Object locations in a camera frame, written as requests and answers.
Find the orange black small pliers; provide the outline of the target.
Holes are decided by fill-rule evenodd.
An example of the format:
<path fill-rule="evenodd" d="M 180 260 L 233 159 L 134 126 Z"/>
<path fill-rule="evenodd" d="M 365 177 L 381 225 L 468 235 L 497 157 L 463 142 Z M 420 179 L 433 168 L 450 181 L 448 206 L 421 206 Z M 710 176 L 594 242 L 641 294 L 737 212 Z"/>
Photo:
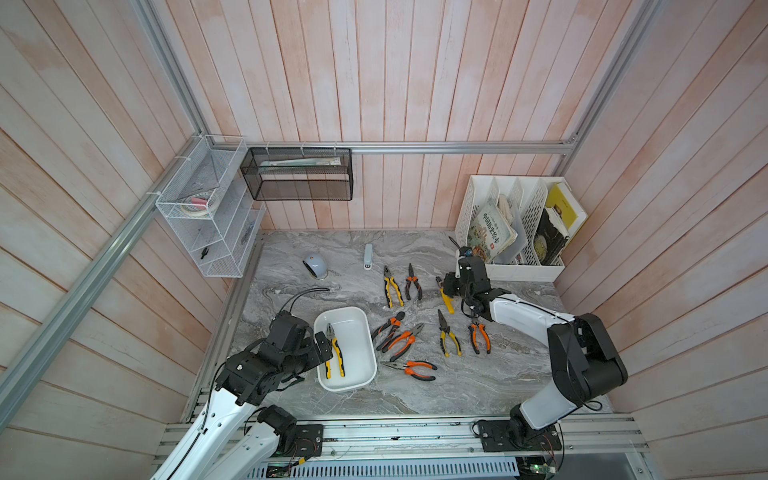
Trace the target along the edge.
<path fill-rule="evenodd" d="M 423 299 L 423 290 L 419 282 L 419 278 L 415 273 L 415 269 L 412 264 L 408 265 L 408 276 L 405 283 L 405 297 L 407 300 L 412 299 L 411 288 L 416 289 L 416 300 L 421 301 Z"/>

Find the yellow black combination pliers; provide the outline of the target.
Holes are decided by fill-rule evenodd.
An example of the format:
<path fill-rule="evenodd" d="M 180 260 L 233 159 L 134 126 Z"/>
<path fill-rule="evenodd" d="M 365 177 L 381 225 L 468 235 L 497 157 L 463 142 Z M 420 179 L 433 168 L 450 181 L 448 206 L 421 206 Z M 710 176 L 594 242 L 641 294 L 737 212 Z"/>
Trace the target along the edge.
<path fill-rule="evenodd" d="M 402 307 L 404 305 L 404 301 L 401 290 L 388 266 L 384 266 L 383 276 L 387 307 Z"/>

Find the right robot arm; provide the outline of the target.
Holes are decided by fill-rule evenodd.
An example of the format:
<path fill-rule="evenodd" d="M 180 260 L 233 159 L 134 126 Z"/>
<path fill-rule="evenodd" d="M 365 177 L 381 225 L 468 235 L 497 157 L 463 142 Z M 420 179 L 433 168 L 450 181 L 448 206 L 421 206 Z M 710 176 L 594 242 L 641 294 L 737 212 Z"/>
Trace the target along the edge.
<path fill-rule="evenodd" d="M 551 431 L 559 420 L 628 380 L 626 367 L 598 316 L 552 311 L 494 288 L 478 257 L 457 260 L 457 271 L 445 276 L 444 292 L 459 297 L 472 319 L 512 327 L 548 348 L 552 380 L 510 410 L 505 437 L 515 446 L 522 447 Z"/>

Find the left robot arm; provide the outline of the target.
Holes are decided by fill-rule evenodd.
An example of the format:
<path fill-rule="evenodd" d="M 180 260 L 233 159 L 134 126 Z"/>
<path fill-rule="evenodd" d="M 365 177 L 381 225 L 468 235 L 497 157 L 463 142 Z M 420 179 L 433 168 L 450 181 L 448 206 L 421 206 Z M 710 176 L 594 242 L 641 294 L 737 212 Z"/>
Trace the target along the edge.
<path fill-rule="evenodd" d="M 228 357 L 208 400 L 154 479 L 242 479 L 294 438 L 296 418 L 261 405 L 332 358 L 330 340 L 306 321 L 280 311 L 268 335 Z"/>

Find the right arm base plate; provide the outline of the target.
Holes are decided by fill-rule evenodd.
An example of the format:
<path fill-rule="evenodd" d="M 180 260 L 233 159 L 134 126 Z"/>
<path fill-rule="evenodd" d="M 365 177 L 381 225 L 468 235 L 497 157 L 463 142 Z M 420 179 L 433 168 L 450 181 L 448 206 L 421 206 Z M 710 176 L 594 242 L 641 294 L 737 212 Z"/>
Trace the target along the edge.
<path fill-rule="evenodd" d="M 518 418 L 478 420 L 473 425 L 484 452 L 558 451 L 562 441 L 555 425 L 531 429 Z"/>

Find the white plastic storage box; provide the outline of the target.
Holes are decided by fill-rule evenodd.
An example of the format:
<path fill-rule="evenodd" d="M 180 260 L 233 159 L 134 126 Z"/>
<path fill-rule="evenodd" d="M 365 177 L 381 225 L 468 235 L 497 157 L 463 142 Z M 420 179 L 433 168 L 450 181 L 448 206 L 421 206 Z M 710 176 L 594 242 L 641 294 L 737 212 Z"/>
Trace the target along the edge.
<path fill-rule="evenodd" d="M 334 393 L 368 385 L 377 374 L 377 360 L 366 313 L 354 306 L 327 310 L 316 318 L 314 329 L 326 333 L 328 324 L 333 325 L 343 352 L 346 376 L 341 377 L 333 354 L 329 361 L 317 367 L 319 384 Z"/>

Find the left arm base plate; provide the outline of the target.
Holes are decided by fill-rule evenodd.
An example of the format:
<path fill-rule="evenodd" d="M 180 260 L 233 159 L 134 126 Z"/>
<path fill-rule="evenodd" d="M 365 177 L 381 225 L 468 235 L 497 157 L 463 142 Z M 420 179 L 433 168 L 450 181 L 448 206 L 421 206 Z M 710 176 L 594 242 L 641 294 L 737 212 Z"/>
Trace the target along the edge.
<path fill-rule="evenodd" d="M 322 454 L 324 426 L 303 424 L 288 428 L 279 436 L 273 457 L 312 458 Z"/>

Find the orange long nose pliers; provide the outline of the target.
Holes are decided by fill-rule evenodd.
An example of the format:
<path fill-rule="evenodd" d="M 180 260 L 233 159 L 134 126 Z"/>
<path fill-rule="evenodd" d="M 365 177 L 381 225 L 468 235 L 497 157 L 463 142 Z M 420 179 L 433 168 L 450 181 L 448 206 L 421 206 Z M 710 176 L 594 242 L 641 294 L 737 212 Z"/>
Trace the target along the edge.
<path fill-rule="evenodd" d="M 436 380 L 436 376 L 433 371 L 437 371 L 438 367 L 428 361 L 406 361 L 406 362 L 382 362 L 382 366 L 402 371 L 404 374 L 410 376 L 413 379 L 432 382 Z"/>

